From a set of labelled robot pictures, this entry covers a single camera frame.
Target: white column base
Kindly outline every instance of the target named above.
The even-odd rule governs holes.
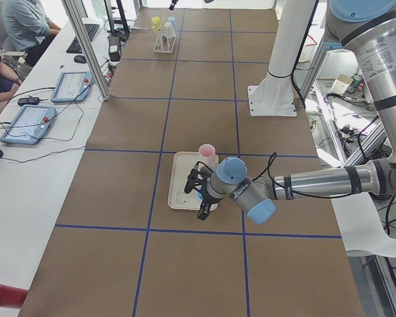
[[[264,78],[259,86],[248,86],[251,116],[296,117],[290,79],[275,79],[272,83],[266,83],[266,80]]]

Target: red object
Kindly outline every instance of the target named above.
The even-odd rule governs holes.
[[[21,308],[27,294],[26,289],[0,284],[0,307]]]

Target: tablet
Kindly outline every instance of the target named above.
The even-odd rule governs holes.
[[[55,103],[83,101],[88,96],[91,83],[89,71],[62,73],[50,100]]]
[[[55,117],[53,106],[24,105],[1,136],[3,143],[36,144]]]

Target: blue joint cap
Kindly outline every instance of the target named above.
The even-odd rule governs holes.
[[[260,201],[257,205],[253,206],[246,214],[254,223],[261,225],[267,221],[276,211],[276,205],[271,199]]]
[[[216,175],[227,184],[239,184],[248,175],[248,169],[240,158],[228,157],[219,164]]]
[[[396,0],[329,0],[331,12],[340,20],[361,23],[388,12]]]
[[[341,43],[336,42],[323,42],[323,48],[326,52],[333,50],[340,50],[343,48]]]

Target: white pillar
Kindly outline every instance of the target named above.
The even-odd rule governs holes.
[[[259,86],[248,86],[251,116],[296,116],[290,74],[317,0],[287,0],[277,30],[269,72]]]

